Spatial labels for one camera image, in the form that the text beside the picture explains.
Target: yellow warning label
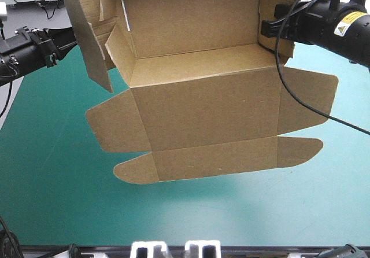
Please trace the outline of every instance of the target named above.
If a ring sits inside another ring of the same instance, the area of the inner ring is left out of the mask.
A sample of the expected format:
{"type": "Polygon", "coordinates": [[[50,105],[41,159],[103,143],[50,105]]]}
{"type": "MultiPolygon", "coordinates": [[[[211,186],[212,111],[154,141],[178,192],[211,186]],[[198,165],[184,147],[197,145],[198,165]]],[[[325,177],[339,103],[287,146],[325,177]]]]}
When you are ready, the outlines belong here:
{"type": "Polygon", "coordinates": [[[348,14],[346,17],[342,19],[342,21],[339,22],[339,24],[336,26],[334,30],[334,34],[337,36],[344,37],[349,29],[349,27],[358,19],[361,18],[362,16],[367,15],[364,12],[352,12],[348,14]]]}
{"type": "Polygon", "coordinates": [[[356,11],[348,14],[346,17],[342,19],[342,22],[345,24],[353,24],[358,18],[367,15],[367,13],[356,11]]]}

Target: brown cardboard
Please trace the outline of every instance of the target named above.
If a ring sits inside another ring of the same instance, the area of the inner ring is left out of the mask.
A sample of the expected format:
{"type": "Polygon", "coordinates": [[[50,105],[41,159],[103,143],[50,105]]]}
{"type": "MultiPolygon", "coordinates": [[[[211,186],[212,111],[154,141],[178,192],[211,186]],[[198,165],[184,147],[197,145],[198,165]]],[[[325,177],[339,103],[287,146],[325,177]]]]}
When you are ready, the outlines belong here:
{"type": "MultiPolygon", "coordinates": [[[[276,4],[293,0],[68,2],[89,76],[109,90],[103,69],[114,64],[130,87],[86,114],[105,151],[148,152],[117,165],[118,178],[153,183],[290,167],[323,147],[278,136],[325,122],[285,91],[275,40],[259,32],[276,4]]],[[[282,41],[282,60],[293,50],[282,41]]],[[[304,101],[330,113],[336,77],[287,67],[284,74],[304,101]]]]}
{"type": "MultiPolygon", "coordinates": [[[[336,77],[292,68],[285,68],[285,75],[298,96],[330,112],[336,77]]],[[[133,87],[88,110],[87,120],[109,152],[163,151],[274,137],[325,122],[291,99],[275,67],[133,87]]]]}
{"type": "Polygon", "coordinates": [[[202,178],[298,165],[322,147],[319,139],[260,138],[153,152],[119,164],[113,172],[137,184],[202,178]]]}

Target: green table surface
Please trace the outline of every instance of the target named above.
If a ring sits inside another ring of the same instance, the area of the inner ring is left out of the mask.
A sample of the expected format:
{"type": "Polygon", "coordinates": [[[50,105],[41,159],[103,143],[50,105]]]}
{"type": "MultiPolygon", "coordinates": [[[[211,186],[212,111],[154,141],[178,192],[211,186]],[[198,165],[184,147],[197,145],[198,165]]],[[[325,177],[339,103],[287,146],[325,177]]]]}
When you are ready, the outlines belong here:
{"type": "MultiPolygon", "coordinates": [[[[289,65],[338,76],[332,114],[370,128],[366,68],[305,45],[289,65]]],[[[110,74],[116,94],[127,89],[110,74]]],[[[87,77],[78,48],[23,81],[0,130],[0,214],[22,244],[370,245],[368,136],[328,121],[289,134],[324,141],[297,167],[132,185],[112,169],[140,153],[104,152],[85,118],[113,95],[87,77]]]]}

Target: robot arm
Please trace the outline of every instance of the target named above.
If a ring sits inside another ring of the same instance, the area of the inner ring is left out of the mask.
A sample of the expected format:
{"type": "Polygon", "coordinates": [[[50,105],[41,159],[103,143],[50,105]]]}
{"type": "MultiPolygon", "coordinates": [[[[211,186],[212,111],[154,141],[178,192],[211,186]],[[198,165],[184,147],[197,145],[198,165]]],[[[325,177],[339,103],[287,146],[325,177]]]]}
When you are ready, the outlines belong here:
{"type": "Polygon", "coordinates": [[[0,40],[0,86],[42,67],[57,65],[77,45],[72,28],[15,31],[16,35],[0,40]]]}

